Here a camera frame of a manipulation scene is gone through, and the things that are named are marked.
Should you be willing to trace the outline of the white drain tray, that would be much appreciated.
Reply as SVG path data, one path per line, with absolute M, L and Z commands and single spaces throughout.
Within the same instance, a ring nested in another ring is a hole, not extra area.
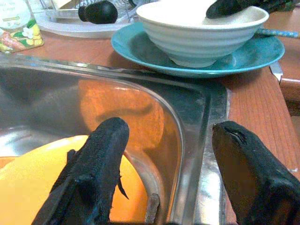
M 112 24 L 93 24 L 79 19 L 78 11 L 63 11 L 63 17 L 52 10 L 35 12 L 34 16 L 39 28 L 54 34 L 76 38 L 110 38 L 117 30 L 137 21 L 136 9 L 130 10 Z

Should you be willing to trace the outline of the silver knife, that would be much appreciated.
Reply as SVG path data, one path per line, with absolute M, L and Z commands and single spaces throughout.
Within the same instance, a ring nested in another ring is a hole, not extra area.
M 278 83 L 281 83 L 281 79 L 284 73 L 278 61 L 270 64 L 270 71 L 276 77 Z

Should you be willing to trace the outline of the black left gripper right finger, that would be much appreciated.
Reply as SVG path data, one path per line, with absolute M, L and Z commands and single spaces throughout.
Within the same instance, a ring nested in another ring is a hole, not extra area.
M 300 180 L 234 121 L 213 125 L 212 146 L 238 225 L 300 225 Z

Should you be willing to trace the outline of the teal plate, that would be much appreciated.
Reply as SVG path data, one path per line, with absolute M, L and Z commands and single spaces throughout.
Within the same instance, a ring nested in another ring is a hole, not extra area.
M 121 28 L 111 38 L 115 52 L 125 59 L 163 74 L 186 78 L 216 78 L 261 69 L 285 53 L 276 37 L 254 36 L 241 48 L 203 68 L 175 64 L 150 41 L 140 22 Z

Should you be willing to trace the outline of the clear soap pump bottle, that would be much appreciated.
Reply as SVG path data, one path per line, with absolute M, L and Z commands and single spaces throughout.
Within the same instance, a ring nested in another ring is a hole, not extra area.
M 29 1 L 0 0 L 0 52 L 20 52 L 43 44 Z

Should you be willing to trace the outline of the cream mug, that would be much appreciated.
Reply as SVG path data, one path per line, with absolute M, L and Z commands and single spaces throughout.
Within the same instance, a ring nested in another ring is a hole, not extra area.
M 51 0 L 55 9 L 73 9 L 77 5 L 77 0 Z

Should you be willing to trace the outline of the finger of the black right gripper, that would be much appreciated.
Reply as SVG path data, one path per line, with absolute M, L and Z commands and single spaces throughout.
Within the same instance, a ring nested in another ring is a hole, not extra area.
M 250 6 L 260 6 L 265 0 L 217 0 L 206 11 L 209 19 L 231 16 Z

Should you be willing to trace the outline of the white ribbed bowl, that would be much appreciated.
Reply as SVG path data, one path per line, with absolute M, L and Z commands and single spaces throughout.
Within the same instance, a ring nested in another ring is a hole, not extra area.
M 207 3 L 184 0 L 151 2 L 136 13 L 150 41 L 174 63 L 190 68 L 207 67 L 250 40 L 269 13 L 249 6 L 237 13 L 209 19 Z

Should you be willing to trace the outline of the orange plate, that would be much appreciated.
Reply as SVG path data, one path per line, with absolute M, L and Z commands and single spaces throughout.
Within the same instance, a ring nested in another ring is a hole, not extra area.
M 0 157 L 0 169 L 8 163 L 14 161 L 17 157 Z
M 67 152 L 79 150 L 86 135 L 60 139 L 17 157 L 0 169 L 0 225 L 31 225 L 67 162 Z M 110 219 L 113 222 L 144 222 L 147 192 L 126 157 L 120 165 L 123 196 L 116 189 Z

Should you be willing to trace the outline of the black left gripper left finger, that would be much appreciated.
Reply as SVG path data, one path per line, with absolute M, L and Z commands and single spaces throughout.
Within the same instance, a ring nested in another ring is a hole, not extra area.
M 113 117 L 78 151 L 68 151 L 67 164 L 31 225 L 107 225 L 115 189 L 126 196 L 120 163 L 128 139 L 127 123 Z

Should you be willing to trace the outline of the stainless steel double sink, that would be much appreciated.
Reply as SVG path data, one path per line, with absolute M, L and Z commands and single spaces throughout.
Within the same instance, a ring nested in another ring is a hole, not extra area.
M 110 117 L 129 126 L 126 157 L 157 224 L 224 225 L 225 193 L 211 146 L 229 93 L 205 80 L 0 53 L 0 156 L 88 135 Z

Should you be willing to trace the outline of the teal patterned chopstick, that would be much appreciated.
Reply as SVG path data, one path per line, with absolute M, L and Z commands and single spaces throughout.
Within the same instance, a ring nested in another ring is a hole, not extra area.
M 259 35 L 265 35 L 265 36 L 279 36 L 279 37 L 285 37 L 285 38 L 300 39 L 300 32 L 295 32 L 295 31 L 259 28 L 256 31 L 256 33 Z

